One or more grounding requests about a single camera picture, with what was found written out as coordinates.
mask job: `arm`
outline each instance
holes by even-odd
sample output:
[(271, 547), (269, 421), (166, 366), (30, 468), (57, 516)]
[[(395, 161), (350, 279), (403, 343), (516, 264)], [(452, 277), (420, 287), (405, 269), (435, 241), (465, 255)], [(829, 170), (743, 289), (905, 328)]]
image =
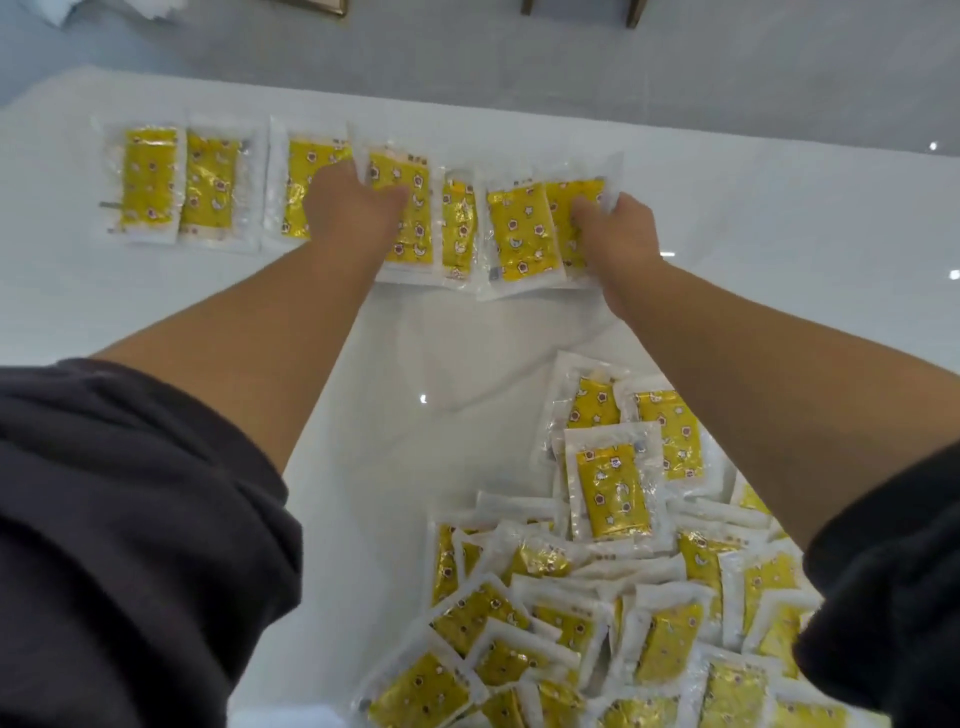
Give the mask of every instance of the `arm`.
[(396, 237), (405, 203), (401, 187), (364, 187), (352, 161), (326, 167), (303, 203), (311, 241), (94, 358), (192, 395), (283, 471)]
[[(673, 267), (653, 213), (628, 195), (611, 214), (574, 209), (613, 312), (800, 546), (960, 439), (960, 377)], [(908, 424), (905, 411), (924, 415)]]

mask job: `white packaging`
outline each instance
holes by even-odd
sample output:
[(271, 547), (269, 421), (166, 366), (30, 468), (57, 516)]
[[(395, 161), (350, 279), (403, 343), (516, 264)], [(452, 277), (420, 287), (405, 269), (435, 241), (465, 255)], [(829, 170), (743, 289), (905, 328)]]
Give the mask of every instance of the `white packaging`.
[(788, 680), (772, 677), (763, 702), (763, 713), (757, 728), (780, 728), (778, 711), (783, 710), (794, 720), (792, 725), (836, 725), (836, 718), (843, 718), (843, 728), (872, 728), (877, 723), (865, 711), (828, 698), (803, 680)]
[[(630, 370), (626, 367), (574, 352), (557, 352), (537, 424), (537, 440), (530, 454), (531, 467), (538, 468), (560, 460), (564, 445), (563, 439), (558, 441), (557, 438), (562, 438), (568, 427), (585, 426), (587, 422), (587, 426), (618, 424), (620, 411), (613, 398), (612, 384), (627, 376), (630, 376)], [(581, 387), (581, 379), (590, 382), (586, 390)], [(584, 403), (585, 414), (581, 416), (578, 408), (578, 414), (574, 416), (576, 422), (571, 422), (570, 415), (577, 399)], [(593, 421), (598, 413), (595, 410), (600, 414), (597, 423)]]
[(777, 660), (697, 643), (690, 663), (701, 679), (694, 682), (678, 725), (757, 725), (766, 690), (780, 670)]
[(563, 577), (590, 558), (589, 551), (581, 544), (553, 536), (536, 525), (522, 526), (504, 521), (483, 544), (483, 554), (475, 570), (477, 573), (495, 573), (509, 586), (518, 562), (527, 569), (522, 575)]
[[(760, 606), (756, 610), (754, 623), (743, 640), (743, 653), (775, 657), (783, 663), (783, 674), (786, 677), (798, 677), (800, 673), (792, 654), (793, 642), (822, 603), (823, 599), (820, 595), (803, 589), (768, 589), (760, 597)], [(784, 610), (789, 610), (796, 615), (796, 632), (790, 625), (789, 634), (773, 635), (771, 636), (773, 643), (767, 644), (765, 638), (770, 635), (775, 621), (780, 619)]]
[[(323, 167), (356, 158), (346, 119), (320, 124), (314, 119), (270, 117), (263, 214), (263, 247), (287, 253), (309, 239), (303, 197)], [(363, 180), (357, 165), (357, 178)]]
[(718, 503), (708, 498), (699, 497), (693, 500), (674, 498), (666, 504), (666, 508), (673, 516), (690, 516), (704, 521), (718, 521), (763, 531), (770, 527), (770, 517), (764, 513), (728, 505), (728, 503)]
[[(662, 492), (660, 426), (568, 429), (564, 439), (574, 540), (593, 542), (595, 553), (627, 558), (672, 551), (676, 540)], [(582, 482), (581, 459), (595, 470), (589, 483)]]
[(623, 422), (660, 424), (666, 493), (670, 497), (720, 498), (724, 453), (664, 376), (619, 380), (613, 386), (613, 396)]
[(264, 121), (190, 114), (180, 242), (260, 250), (267, 149)]
[(556, 582), (519, 574), (514, 576), (511, 589), (537, 619), (564, 630), (560, 644), (580, 655), (577, 689), (585, 690), (600, 657), (600, 648), (610, 631), (613, 619), (611, 605), (569, 592)]
[(476, 510), (498, 520), (544, 524), (550, 533), (562, 539), (570, 525), (569, 506), (552, 497), (500, 496), (478, 491)]
[(458, 654), (467, 656), (487, 619), (532, 629), (532, 616), (522, 601), (491, 573), (477, 573), (454, 594), (426, 613), (430, 628)]
[(764, 591), (815, 591), (804, 576), (804, 555), (789, 539), (722, 553), (719, 561), (723, 585), (723, 645), (727, 649), (740, 650)]
[(595, 286), (596, 279), (588, 272), (580, 234), (572, 220), (571, 203), (583, 196), (610, 212), (623, 187), (623, 153), (542, 166), (537, 170), (537, 178), (546, 181), (547, 202), (566, 269), (567, 282), (561, 287)]
[[(406, 679), (407, 671), (417, 664), (424, 668), (423, 674), (414, 677), (408, 691), (398, 691), (397, 683)], [(466, 700), (455, 700), (454, 696), (459, 693)], [(389, 700), (391, 695), (394, 697), (391, 704), (378, 703), (381, 696)], [(362, 725), (371, 728), (384, 725), (386, 716), (390, 716), (393, 719), (390, 723), (398, 728), (416, 728), (422, 720), (421, 712), (435, 715), (441, 711), (448, 714), (438, 724), (438, 728), (444, 728), (456, 721), (464, 710), (484, 702), (488, 696), (489, 691), (483, 682), (450, 645), (432, 630), (416, 624), (400, 646), (363, 679), (350, 701), (350, 712)], [(421, 698), (420, 705), (416, 704), (417, 698)], [(371, 717), (371, 711), (380, 718)]]
[[(633, 608), (623, 616), (623, 634), (604, 692), (619, 685), (672, 682), (683, 675), (693, 644), (718, 637), (707, 633), (714, 594), (702, 584), (683, 581), (638, 585)], [(640, 670), (649, 675), (638, 674)]]
[(487, 280), (477, 298), (493, 301), (564, 283), (566, 271), (545, 184), (526, 172), (486, 173), (483, 186), (486, 196), (477, 207)]
[(488, 619), (465, 662), (488, 687), (521, 678), (563, 682), (577, 673), (580, 655), (556, 644), (557, 639), (559, 636), (551, 641), (499, 619)]
[(460, 570), (462, 567), (458, 565), (454, 551), (454, 531), (456, 529), (461, 529), (463, 533), (492, 531), (498, 523), (498, 518), (483, 516), (468, 510), (430, 514), (426, 526), (426, 558), (423, 559), (425, 573), (422, 609), (424, 611), (456, 592), (459, 579), (462, 578), (461, 574), (464, 574)]
[(186, 179), (186, 119), (95, 118), (98, 208), (93, 235), (122, 243), (174, 245)]

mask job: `chair leg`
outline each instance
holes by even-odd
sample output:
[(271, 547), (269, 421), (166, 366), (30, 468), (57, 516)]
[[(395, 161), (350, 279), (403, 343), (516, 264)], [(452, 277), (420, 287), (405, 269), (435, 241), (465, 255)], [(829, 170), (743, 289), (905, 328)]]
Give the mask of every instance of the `chair leg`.
[(630, 10), (627, 12), (627, 27), (631, 30), (640, 22), (640, 15), (647, 7), (647, 0), (630, 0)]

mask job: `gray floor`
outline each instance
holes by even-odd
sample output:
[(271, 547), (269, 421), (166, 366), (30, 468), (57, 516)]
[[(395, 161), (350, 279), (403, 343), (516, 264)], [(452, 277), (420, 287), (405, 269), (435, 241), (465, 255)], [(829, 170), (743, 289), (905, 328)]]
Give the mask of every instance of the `gray floor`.
[(0, 0), (0, 103), (84, 63), (838, 144), (960, 151), (954, 0), (352, 0), (346, 21), (190, 0), (151, 23), (90, 0), (59, 31)]

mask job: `white tabletop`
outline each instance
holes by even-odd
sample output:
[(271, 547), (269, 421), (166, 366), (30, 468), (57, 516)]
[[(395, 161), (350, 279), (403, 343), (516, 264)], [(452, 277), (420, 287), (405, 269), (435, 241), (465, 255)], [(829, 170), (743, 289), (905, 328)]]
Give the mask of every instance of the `white tabletop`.
[[(92, 68), (0, 116), (0, 361), (95, 351), (269, 259), (88, 239), (91, 115), (170, 108), (387, 118), (438, 155), (625, 150), (625, 188), (678, 265), (960, 371), (960, 159)], [(344, 700), (417, 612), (429, 506), (546, 493), (527, 458), (557, 348), (655, 369), (595, 292), (374, 288), (286, 473), (303, 603), (264, 636), (235, 708)]]

